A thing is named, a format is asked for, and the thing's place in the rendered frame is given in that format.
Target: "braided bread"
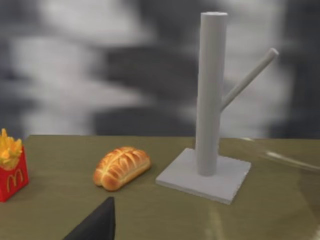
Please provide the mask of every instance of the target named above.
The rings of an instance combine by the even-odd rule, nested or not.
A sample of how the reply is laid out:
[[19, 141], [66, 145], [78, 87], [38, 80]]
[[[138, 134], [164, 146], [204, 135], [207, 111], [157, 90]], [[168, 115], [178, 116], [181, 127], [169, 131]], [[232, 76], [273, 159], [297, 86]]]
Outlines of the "braided bread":
[[120, 147], [108, 153], [93, 174], [95, 185], [115, 192], [151, 168], [150, 157], [134, 147]]

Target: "square white base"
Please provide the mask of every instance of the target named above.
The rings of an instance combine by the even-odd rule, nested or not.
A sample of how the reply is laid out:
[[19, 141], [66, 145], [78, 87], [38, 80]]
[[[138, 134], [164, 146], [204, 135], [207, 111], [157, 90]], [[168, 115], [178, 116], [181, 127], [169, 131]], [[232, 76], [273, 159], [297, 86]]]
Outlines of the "square white base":
[[157, 177], [156, 183], [230, 205], [250, 168], [249, 162], [219, 156], [216, 173], [204, 177], [197, 172], [195, 150], [187, 148]]

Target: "yellow m logo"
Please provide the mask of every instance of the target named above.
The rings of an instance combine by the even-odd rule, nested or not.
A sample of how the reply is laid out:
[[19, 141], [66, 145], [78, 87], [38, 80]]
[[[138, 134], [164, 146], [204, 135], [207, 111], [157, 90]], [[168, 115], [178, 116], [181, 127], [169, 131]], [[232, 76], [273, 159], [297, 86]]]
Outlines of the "yellow m logo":
[[22, 171], [19, 169], [15, 172], [15, 175], [10, 175], [7, 179], [6, 182], [6, 189], [8, 191], [8, 193], [10, 193], [11, 191], [11, 185], [10, 182], [13, 183], [13, 186], [16, 188], [17, 184], [18, 184], [18, 176], [20, 176], [20, 182], [23, 183], [24, 182], [24, 175], [22, 174]]

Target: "french fry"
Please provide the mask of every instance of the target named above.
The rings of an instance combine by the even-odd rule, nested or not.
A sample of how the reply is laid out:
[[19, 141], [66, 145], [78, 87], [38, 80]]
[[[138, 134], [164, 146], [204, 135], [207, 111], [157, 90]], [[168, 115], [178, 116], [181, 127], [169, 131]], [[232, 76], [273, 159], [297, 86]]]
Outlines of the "french fry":
[[13, 170], [19, 163], [23, 152], [22, 147], [21, 139], [15, 141], [13, 137], [8, 137], [5, 129], [2, 129], [0, 135], [0, 168], [6, 171]]

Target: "brown table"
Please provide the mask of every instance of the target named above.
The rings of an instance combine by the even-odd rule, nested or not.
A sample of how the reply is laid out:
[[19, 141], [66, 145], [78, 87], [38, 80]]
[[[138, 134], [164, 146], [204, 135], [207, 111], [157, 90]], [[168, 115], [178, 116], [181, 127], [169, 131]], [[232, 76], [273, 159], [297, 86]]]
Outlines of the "brown table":
[[[221, 155], [252, 162], [231, 206], [155, 184], [193, 143], [178, 137], [29, 137], [30, 184], [0, 204], [0, 240], [61, 240], [110, 196], [117, 240], [317, 239], [320, 171], [302, 164], [320, 166], [320, 141], [223, 139]], [[96, 187], [97, 162], [125, 145], [148, 152], [152, 170], [116, 193]], [[287, 158], [266, 157], [266, 151]]]

